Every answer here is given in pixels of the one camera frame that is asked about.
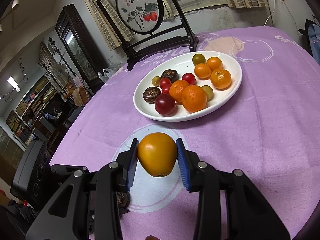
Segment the person's right hand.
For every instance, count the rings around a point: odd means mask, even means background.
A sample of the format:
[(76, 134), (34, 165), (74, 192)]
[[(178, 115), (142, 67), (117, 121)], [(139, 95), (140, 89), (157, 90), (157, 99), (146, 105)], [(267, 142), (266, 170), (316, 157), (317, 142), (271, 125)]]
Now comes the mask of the person's right hand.
[(148, 237), (146, 237), (145, 240), (159, 240), (159, 238), (152, 236), (152, 235), (149, 235)]

